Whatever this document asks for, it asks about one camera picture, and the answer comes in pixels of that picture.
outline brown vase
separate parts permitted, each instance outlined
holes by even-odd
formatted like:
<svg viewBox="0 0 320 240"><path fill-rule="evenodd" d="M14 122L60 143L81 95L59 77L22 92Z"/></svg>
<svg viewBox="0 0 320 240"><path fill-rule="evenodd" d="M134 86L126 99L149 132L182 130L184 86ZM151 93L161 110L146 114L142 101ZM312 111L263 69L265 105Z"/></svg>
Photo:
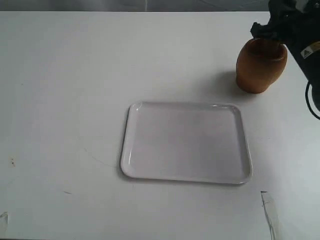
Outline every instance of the brown vase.
<svg viewBox="0 0 320 240"><path fill-rule="evenodd" d="M277 41L249 40L236 61L236 83L244 91L259 94L282 74L287 63L287 49Z"/></svg>

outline white tray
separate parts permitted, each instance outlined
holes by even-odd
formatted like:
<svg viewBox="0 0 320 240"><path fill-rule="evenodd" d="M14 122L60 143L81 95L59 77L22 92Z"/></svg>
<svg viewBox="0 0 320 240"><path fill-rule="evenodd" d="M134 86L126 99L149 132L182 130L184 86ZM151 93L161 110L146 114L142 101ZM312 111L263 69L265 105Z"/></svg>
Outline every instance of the white tray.
<svg viewBox="0 0 320 240"><path fill-rule="evenodd" d="M120 165L132 178L224 184L253 172L240 110L230 104L131 105Z"/></svg>

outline white table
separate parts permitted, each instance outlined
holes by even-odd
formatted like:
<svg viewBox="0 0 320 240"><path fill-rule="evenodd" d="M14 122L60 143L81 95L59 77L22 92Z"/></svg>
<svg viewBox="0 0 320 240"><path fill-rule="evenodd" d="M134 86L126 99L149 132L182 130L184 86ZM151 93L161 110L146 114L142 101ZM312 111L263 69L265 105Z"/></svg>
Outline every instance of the white table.
<svg viewBox="0 0 320 240"><path fill-rule="evenodd" d="M320 238L320 122L289 55L265 93L235 64L266 12L0 13L0 214L7 238L269 240L260 191L284 239ZM127 109L141 101L234 103L253 177L242 186L124 177Z"/></svg>

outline wooden vase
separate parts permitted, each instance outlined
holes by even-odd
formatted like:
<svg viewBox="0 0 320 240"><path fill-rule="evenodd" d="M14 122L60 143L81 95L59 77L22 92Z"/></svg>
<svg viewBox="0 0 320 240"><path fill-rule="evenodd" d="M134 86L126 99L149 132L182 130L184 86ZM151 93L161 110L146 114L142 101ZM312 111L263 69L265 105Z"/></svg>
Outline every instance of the wooden vase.
<svg viewBox="0 0 320 240"><path fill-rule="evenodd" d="M259 94L282 74L287 49L277 41L256 38L241 49L236 61L236 83L244 91Z"/></svg>

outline gray wall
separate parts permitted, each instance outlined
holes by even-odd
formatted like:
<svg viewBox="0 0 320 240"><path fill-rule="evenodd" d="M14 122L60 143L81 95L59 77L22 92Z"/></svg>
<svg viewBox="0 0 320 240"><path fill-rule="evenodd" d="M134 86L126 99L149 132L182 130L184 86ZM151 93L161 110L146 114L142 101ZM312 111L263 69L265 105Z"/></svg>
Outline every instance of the gray wall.
<svg viewBox="0 0 320 240"><path fill-rule="evenodd" d="M0 0L0 11L267 11L268 0Z"/></svg>

